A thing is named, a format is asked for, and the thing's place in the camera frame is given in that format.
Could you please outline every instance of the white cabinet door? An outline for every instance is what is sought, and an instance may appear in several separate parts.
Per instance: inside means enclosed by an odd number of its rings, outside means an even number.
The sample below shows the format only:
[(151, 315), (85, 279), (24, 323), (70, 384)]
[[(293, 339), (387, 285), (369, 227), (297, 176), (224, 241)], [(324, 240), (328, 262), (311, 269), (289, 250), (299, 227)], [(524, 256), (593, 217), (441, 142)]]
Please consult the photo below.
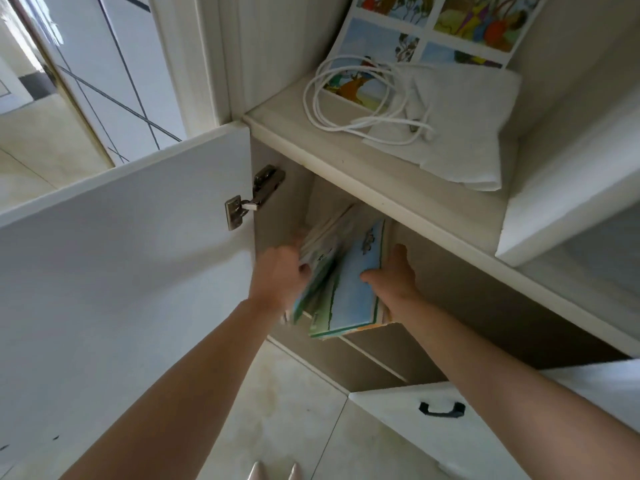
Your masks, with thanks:
[[(553, 369), (543, 374), (640, 431), (640, 360)], [(450, 382), (356, 392), (349, 398), (455, 477), (529, 478)], [(428, 412), (450, 412), (455, 403), (464, 404), (465, 410), (457, 418), (434, 417), (420, 411), (421, 403), (429, 405)]]
[(251, 193), (231, 123), (0, 216), (0, 464), (100, 435), (246, 298)]

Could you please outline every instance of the illustration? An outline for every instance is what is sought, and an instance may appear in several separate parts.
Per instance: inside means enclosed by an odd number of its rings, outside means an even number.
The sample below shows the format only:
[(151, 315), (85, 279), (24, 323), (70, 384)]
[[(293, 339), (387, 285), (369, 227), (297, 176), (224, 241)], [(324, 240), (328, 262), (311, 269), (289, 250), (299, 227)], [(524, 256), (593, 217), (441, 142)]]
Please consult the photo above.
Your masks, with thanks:
[(434, 30), (512, 51), (540, 0), (445, 0)]
[(455, 50), (444, 45), (439, 45), (434, 42), (429, 42), (422, 52), (420, 62), (426, 63), (458, 63), (458, 64), (472, 64), (478, 66), (487, 67), (502, 67), (497, 62), (492, 62), (482, 57), (476, 57), (475, 55), (467, 54), (461, 50)]
[[(361, 55), (379, 63), (409, 62), (418, 42), (417, 37), (353, 18), (336, 55)], [(352, 65), (372, 66), (360, 59), (340, 59), (333, 62), (332, 68)], [(324, 88), (372, 111), (380, 105), (386, 92), (382, 82), (360, 70), (340, 72)]]
[(358, 0), (358, 7), (421, 27), (427, 23), (435, 0)]

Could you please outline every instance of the forearm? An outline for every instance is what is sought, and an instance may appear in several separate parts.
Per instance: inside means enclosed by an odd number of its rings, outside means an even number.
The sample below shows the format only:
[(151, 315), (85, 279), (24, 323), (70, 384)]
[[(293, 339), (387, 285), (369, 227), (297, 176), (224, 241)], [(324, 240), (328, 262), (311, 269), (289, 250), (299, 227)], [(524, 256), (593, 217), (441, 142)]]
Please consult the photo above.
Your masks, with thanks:
[(62, 480), (195, 479), (280, 316), (250, 300), (172, 366)]
[(632, 478), (640, 436), (421, 299), (394, 309), (532, 478)]

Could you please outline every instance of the white cloth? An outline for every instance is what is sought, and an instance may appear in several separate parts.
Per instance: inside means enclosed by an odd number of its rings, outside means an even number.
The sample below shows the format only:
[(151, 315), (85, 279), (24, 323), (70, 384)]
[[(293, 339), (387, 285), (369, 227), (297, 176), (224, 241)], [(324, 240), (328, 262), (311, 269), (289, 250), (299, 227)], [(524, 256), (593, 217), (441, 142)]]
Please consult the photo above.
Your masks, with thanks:
[[(432, 68), (401, 68), (409, 94), (420, 100), (408, 104), (407, 118), (415, 119), (427, 104), (427, 123), (436, 135), (418, 138), (405, 146), (364, 144), (401, 158), (451, 182), (482, 191), (498, 190), (500, 144), (498, 133), (507, 122), (520, 90), (521, 78), (515, 72), (470, 64), (434, 64)], [(391, 106), (399, 104), (399, 97)], [(387, 141), (403, 141), (411, 136), (409, 126), (379, 123), (369, 135)]]

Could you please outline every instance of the children's book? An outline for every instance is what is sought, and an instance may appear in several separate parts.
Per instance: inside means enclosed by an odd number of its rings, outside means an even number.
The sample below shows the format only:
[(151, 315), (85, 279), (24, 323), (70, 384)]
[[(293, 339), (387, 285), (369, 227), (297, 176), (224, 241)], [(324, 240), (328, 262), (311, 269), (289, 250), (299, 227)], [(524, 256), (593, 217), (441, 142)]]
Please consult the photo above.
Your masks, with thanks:
[(350, 205), (316, 226), (301, 249), (312, 278), (288, 319), (312, 319), (309, 335), (328, 338), (389, 323), (386, 307), (360, 279), (388, 255), (392, 220), (366, 222), (362, 206)]

